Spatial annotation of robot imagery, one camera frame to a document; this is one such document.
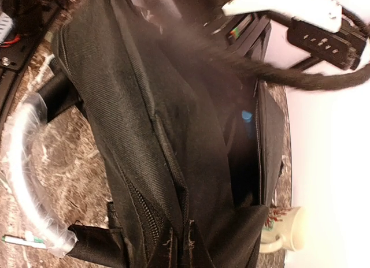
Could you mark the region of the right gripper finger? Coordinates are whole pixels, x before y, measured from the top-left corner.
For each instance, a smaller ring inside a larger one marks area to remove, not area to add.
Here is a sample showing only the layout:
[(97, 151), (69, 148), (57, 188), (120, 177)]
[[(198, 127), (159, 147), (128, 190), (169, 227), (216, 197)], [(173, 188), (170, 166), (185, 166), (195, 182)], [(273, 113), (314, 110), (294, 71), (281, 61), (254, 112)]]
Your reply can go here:
[(208, 251), (193, 219), (187, 221), (179, 240), (169, 222), (161, 235), (161, 267), (208, 267)]

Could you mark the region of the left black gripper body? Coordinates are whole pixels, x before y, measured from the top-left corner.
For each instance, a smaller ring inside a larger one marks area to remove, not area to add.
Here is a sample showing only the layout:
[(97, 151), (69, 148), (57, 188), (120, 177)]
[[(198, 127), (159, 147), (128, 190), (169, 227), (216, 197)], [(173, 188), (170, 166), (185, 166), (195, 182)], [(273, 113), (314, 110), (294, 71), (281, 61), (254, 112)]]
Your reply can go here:
[(341, 28), (336, 33), (297, 20), (291, 20), (287, 30), (289, 43), (342, 70), (357, 69), (368, 38), (366, 23), (345, 8)]

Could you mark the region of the black student backpack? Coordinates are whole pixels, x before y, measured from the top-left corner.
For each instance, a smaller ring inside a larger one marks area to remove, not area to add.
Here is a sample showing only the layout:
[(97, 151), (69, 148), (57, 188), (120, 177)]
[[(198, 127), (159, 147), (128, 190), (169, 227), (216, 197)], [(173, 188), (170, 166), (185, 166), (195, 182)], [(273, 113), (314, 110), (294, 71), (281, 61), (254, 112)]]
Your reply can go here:
[(240, 50), (227, 43), (229, 0), (142, 1), (85, 0), (54, 35), (55, 76), (25, 101), (35, 124), (83, 113), (113, 199), (109, 227), (65, 226), (47, 210), (34, 232), (55, 256), (161, 267), (164, 224), (181, 240), (193, 219), (208, 267), (256, 267), (284, 146), (264, 83), (269, 21), (253, 14)]

